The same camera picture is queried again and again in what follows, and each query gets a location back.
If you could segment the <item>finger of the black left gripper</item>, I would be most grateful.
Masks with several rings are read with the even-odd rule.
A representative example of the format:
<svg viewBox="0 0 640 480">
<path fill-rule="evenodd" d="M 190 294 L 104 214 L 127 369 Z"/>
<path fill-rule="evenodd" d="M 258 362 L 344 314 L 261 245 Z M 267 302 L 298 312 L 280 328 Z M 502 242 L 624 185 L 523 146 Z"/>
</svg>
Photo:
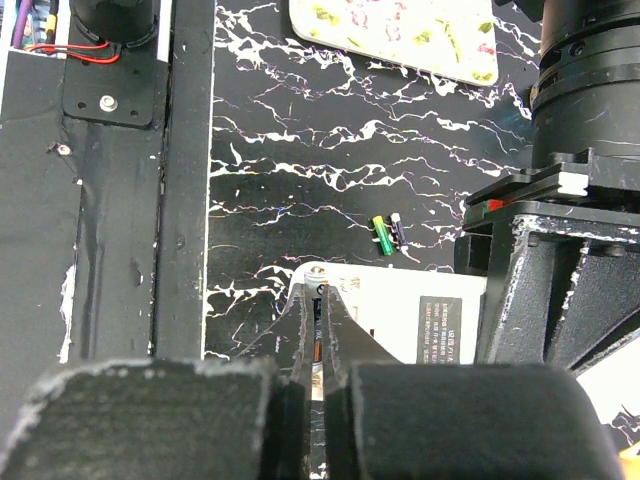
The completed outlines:
<svg viewBox="0 0 640 480">
<path fill-rule="evenodd" d="M 494 223 L 477 362 L 582 373 L 638 337 L 638 228 L 525 214 Z"/>
</svg>

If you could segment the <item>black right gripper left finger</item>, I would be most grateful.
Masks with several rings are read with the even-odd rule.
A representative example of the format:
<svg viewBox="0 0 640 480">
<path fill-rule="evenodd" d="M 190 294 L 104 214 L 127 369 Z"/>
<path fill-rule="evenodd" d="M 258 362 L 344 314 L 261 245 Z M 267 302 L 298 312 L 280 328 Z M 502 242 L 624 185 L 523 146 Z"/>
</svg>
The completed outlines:
<svg viewBox="0 0 640 480">
<path fill-rule="evenodd" d="M 1 451 L 5 479 L 305 479 L 312 301 L 292 288 L 234 360 L 111 359 L 42 377 Z"/>
</svg>

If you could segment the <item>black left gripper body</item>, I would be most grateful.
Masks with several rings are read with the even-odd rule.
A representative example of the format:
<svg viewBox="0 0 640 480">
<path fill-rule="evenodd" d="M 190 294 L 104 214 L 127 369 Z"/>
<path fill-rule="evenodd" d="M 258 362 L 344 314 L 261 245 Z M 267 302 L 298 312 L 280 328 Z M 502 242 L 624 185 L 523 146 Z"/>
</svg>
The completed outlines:
<svg viewBox="0 0 640 480">
<path fill-rule="evenodd" d="M 466 200 L 454 271 L 485 275 L 500 222 L 537 226 L 542 242 L 580 241 L 585 267 L 639 274 L 639 157 L 554 152 Z"/>
</svg>

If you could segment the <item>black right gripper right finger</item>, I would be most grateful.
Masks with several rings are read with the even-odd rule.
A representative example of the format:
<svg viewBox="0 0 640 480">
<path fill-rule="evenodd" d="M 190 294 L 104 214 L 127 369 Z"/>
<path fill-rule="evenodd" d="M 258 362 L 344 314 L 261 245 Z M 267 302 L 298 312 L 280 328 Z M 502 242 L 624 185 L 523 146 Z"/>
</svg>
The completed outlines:
<svg viewBox="0 0 640 480">
<path fill-rule="evenodd" d="M 321 297 L 326 461 L 333 479 L 620 479 L 585 391 L 545 365 L 394 361 Z"/>
</svg>

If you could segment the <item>white red remote control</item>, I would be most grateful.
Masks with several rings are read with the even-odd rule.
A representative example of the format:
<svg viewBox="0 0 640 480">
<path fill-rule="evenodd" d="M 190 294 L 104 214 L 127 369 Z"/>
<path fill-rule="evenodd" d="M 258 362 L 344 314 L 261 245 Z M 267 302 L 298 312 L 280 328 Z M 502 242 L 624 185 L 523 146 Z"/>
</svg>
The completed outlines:
<svg viewBox="0 0 640 480">
<path fill-rule="evenodd" d="M 486 282 L 477 276 L 308 262 L 288 290 L 327 284 L 359 327 L 403 363 L 471 364 Z M 639 432 L 639 342 L 632 340 L 581 373 L 600 420 Z"/>
</svg>

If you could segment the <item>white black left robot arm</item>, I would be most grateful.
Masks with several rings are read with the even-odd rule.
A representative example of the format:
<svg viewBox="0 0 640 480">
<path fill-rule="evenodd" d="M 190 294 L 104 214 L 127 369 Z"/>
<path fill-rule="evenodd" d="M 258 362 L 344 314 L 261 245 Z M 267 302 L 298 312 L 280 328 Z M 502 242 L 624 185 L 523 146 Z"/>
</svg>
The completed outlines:
<svg viewBox="0 0 640 480">
<path fill-rule="evenodd" d="M 541 25 L 531 163 L 471 195 L 475 359 L 584 372 L 639 336 L 639 5 L 523 1 Z"/>
</svg>

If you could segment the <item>green battery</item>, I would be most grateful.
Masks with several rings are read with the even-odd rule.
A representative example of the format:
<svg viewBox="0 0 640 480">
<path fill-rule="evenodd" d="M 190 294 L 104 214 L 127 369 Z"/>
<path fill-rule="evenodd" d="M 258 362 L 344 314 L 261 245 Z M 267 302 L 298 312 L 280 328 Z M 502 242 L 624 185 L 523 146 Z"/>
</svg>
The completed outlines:
<svg viewBox="0 0 640 480">
<path fill-rule="evenodd" d="M 372 218 L 372 224 L 379 240 L 383 255 L 392 255 L 394 253 L 393 240 L 387 229 L 384 218 L 380 215 L 375 216 Z"/>
</svg>

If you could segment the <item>floral wooden tray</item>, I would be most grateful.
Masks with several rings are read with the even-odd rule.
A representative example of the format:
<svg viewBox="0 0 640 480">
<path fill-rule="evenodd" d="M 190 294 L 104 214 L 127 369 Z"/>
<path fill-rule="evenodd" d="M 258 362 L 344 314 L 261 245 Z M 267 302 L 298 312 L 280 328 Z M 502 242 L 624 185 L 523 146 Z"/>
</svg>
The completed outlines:
<svg viewBox="0 0 640 480">
<path fill-rule="evenodd" d="M 490 1 L 290 1 L 306 41 L 476 86 L 499 77 Z"/>
</svg>

